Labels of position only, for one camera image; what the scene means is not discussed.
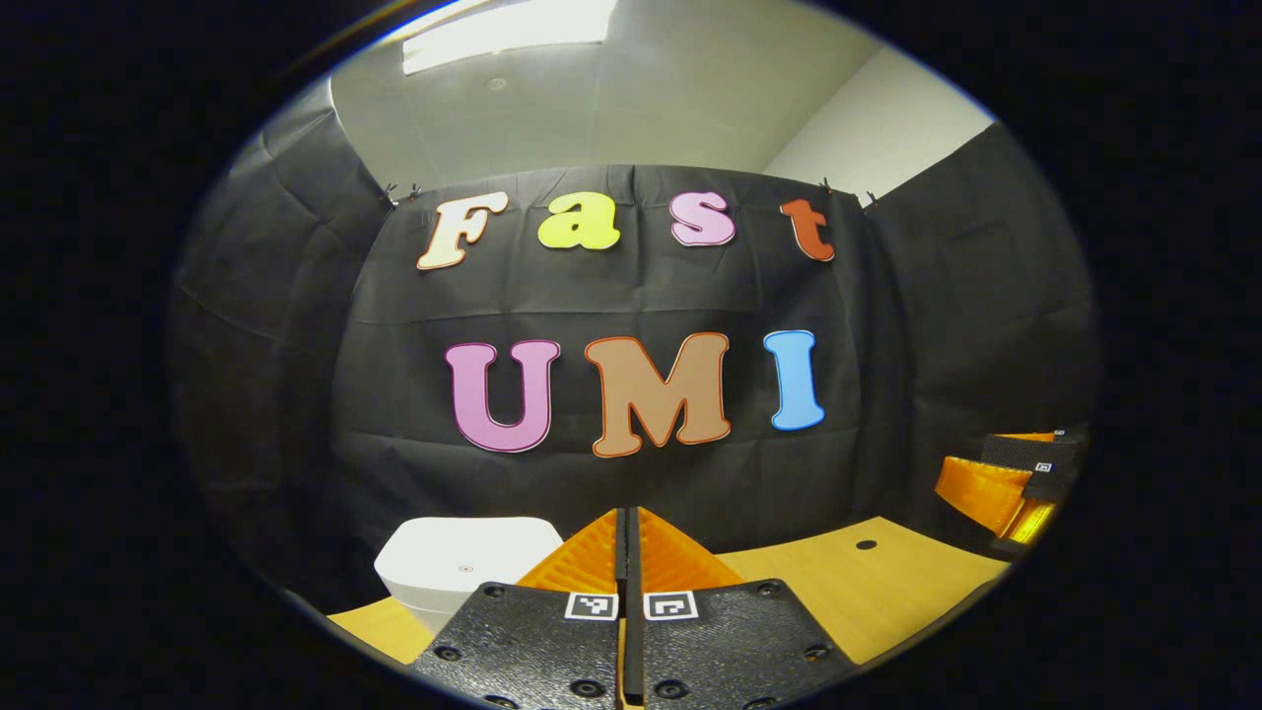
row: screw hole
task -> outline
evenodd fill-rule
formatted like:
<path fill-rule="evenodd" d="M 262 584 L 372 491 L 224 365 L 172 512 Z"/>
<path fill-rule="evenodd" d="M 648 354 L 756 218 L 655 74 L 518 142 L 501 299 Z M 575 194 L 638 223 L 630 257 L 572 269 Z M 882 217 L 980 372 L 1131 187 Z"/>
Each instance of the screw hole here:
<path fill-rule="evenodd" d="M 596 681 L 574 681 L 569 684 L 569 690 L 581 697 L 599 697 L 604 695 L 604 687 Z"/>
<path fill-rule="evenodd" d="M 688 695 L 688 686 L 679 681 L 663 681 L 652 691 L 658 694 L 658 697 L 675 700 Z"/>

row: wooden table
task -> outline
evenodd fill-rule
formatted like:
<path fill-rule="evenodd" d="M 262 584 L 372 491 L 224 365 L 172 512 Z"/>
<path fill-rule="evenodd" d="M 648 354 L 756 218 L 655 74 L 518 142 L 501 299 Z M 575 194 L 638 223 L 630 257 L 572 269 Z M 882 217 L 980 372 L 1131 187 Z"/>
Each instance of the wooden table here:
<path fill-rule="evenodd" d="M 859 550 L 861 541 L 876 547 Z M 1007 569 L 885 518 L 718 557 L 748 581 L 787 583 L 856 663 L 906 641 Z M 394 598 L 329 619 L 405 665 L 434 641 Z"/>

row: letter i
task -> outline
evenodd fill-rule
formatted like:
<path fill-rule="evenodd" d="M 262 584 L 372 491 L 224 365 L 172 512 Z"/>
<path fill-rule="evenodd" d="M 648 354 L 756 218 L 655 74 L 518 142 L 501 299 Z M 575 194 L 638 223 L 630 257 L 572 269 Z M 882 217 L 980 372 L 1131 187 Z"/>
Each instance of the letter i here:
<path fill-rule="evenodd" d="M 805 329 L 767 333 L 762 346 L 776 358 L 780 378 L 780 411 L 771 426 L 781 431 L 804 430 L 824 421 L 824 410 L 815 402 L 815 378 L 810 372 L 810 349 L 815 334 Z"/>

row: white wall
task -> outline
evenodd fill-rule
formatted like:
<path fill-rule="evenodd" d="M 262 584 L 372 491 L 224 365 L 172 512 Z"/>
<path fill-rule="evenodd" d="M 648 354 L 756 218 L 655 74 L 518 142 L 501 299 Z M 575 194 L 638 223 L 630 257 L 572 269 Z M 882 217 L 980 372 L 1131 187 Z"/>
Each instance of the white wall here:
<path fill-rule="evenodd" d="M 764 169 L 878 198 L 955 151 L 994 119 L 934 72 L 882 47 Z"/>

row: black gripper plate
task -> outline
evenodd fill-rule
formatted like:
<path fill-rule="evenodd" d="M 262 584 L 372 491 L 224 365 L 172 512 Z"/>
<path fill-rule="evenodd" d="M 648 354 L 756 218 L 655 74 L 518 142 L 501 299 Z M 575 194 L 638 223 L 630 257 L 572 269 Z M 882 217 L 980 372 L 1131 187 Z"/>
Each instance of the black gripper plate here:
<path fill-rule="evenodd" d="M 617 620 L 567 619 L 568 603 L 564 591 L 483 584 L 411 667 L 507 707 L 613 710 Z"/>
<path fill-rule="evenodd" d="M 695 619 L 645 620 L 646 710 L 761 707 L 856 670 L 781 580 L 693 598 Z"/>

